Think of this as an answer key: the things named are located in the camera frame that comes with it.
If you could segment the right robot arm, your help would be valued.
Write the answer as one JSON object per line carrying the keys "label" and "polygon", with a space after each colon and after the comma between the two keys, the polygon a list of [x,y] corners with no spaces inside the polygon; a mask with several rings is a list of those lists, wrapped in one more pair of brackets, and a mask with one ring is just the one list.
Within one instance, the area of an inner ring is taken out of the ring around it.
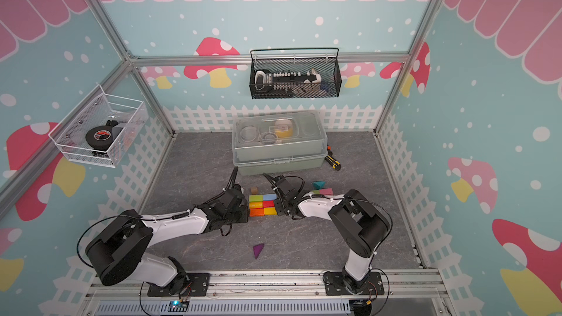
{"label": "right robot arm", "polygon": [[263,176],[277,196],[275,209],[279,215],[292,220],[312,217],[332,222],[349,247],[342,284],[352,294],[363,291],[369,282],[373,258],[392,232],[390,214],[357,190],[343,195],[306,193],[304,187],[295,188],[283,175]]}

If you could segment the green block top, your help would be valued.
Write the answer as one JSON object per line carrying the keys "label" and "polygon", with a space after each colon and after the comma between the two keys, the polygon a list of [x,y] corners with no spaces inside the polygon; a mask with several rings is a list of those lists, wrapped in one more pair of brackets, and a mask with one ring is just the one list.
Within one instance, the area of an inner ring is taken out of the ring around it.
{"label": "green block top", "polygon": [[249,201],[250,201],[250,203],[262,202],[263,196],[262,195],[251,195],[249,197]]}

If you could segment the purple triangle block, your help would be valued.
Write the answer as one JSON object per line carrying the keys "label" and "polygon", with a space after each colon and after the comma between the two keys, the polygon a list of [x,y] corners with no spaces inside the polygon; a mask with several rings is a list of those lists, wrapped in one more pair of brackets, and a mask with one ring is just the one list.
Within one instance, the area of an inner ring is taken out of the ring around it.
{"label": "purple triangle block", "polygon": [[254,254],[255,259],[259,258],[259,256],[262,253],[264,247],[265,247],[265,244],[257,244],[253,247],[253,254]]}

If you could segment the white black tool in basket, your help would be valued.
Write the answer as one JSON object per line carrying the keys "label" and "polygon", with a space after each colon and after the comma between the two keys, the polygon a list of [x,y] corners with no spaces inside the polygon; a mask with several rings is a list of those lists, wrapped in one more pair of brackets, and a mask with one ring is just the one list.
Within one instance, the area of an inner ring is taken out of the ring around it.
{"label": "white black tool in basket", "polygon": [[305,74],[257,70],[250,86],[262,95],[311,95],[320,91],[322,82],[315,70]]}

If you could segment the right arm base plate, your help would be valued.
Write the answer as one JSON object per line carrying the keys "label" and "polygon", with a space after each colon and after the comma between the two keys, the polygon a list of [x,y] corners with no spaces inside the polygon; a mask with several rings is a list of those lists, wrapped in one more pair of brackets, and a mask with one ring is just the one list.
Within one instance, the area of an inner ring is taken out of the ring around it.
{"label": "right arm base plate", "polygon": [[381,274],[369,272],[359,281],[353,279],[347,272],[325,272],[323,284],[328,296],[384,296],[385,289]]}

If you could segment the yellow black screwdriver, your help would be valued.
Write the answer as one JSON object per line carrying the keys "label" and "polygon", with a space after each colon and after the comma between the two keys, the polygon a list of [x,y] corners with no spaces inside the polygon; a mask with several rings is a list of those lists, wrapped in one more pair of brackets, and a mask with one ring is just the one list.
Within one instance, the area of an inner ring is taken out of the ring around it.
{"label": "yellow black screwdriver", "polygon": [[335,158],[333,158],[333,156],[331,155],[327,155],[325,157],[325,161],[329,163],[329,165],[336,171],[340,171],[341,170],[341,164],[339,161],[337,161]]}

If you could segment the red block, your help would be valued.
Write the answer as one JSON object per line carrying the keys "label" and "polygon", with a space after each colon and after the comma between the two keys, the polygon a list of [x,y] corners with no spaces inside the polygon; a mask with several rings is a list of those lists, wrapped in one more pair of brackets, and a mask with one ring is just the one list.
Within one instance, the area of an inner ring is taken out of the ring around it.
{"label": "red block", "polygon": [[264,208],[274,208],[275,207],[275,202],[273,200],[265,200],[263,202],[263,207]]}

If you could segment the green lit circuit board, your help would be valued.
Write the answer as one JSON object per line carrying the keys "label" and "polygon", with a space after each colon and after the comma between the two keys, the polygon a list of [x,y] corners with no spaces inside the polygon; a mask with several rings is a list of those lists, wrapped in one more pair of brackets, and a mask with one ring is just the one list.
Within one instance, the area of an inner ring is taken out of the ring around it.
{"label": "green lit circuit board", "polygon": [[189,301],[171,301],[168,306],[168,312],[186,313],[189,309]]}

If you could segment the pink block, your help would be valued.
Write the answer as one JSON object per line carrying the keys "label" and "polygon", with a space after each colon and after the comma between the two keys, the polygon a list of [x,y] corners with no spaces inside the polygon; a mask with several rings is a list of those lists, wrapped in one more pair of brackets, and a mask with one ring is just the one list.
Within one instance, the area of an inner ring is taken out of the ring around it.
{"label": "pink block", "polygon": [[318,191],[321,195],[333,195],[332,189],[322,189]]}

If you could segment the orange yellow supermarket block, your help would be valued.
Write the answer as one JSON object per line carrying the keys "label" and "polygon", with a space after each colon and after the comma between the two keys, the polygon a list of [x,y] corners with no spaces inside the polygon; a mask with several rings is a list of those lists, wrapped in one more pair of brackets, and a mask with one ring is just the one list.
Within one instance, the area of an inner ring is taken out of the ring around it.
{"label": "orange yellow supermarket block", "polygon": [[250,208],[251,209],[263,209],[263,202],[262,201],[250,202]]}

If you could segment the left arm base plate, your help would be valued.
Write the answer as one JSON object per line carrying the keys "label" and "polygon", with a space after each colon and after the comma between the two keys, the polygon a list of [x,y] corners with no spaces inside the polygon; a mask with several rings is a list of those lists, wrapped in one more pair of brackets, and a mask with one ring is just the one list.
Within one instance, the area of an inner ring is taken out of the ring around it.
{"label": "left arm base plate", "polygon": [[210,273],[187,273],[175,277],[165,287],[149,284],[148,297],[206,296]]}

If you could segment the teal triangle block top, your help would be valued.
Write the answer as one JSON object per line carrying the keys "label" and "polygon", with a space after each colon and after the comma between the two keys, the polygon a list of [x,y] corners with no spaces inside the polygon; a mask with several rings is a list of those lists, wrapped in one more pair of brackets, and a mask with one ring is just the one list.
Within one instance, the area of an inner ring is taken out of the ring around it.
{"label": "teal triangle block top", "polygon": [[314,190],[322,190],[326,186],[325,181],[314,181],[313,182],[313,189]]}

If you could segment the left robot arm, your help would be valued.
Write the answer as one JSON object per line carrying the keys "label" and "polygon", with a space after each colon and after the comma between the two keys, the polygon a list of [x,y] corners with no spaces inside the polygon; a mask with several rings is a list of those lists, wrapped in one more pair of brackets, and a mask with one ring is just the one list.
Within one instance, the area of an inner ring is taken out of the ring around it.
{"label": "left robot arm", "polygon": [[130,209],[106,218],[108,225],[89,242],[79,259],[95,270],[105,286],[133,279],[171,296],[183,296],[192,282],[181,263],[147,250],[181,236],[213,231],[227,236],[233,225],[246,223],[250,208],[243,189],[236,183],[237,174],[234,169],[218,195],[191,209],[161,215],[140,215]]}

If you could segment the black tape roll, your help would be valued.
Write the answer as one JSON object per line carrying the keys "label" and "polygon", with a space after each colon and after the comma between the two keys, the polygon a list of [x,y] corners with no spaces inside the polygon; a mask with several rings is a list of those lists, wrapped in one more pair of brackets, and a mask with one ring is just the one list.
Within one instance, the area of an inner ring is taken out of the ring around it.
{"label": "black tape roll", "polygon": [[86,133],[86,143],[92,149],[100,152],[107,151],[114,142],[114,131],[111,126],[94,127]]}

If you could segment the translucent plastic storage box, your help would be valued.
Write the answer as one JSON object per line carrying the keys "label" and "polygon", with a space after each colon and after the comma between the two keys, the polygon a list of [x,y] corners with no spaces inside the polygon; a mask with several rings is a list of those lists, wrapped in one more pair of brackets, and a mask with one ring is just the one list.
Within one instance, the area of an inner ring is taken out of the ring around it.
{"label": "translucent plastic storage box", "polygon": [[233,124],[233,163],[243,176],[318,168],[327,147],[316,111],[240,117]]}

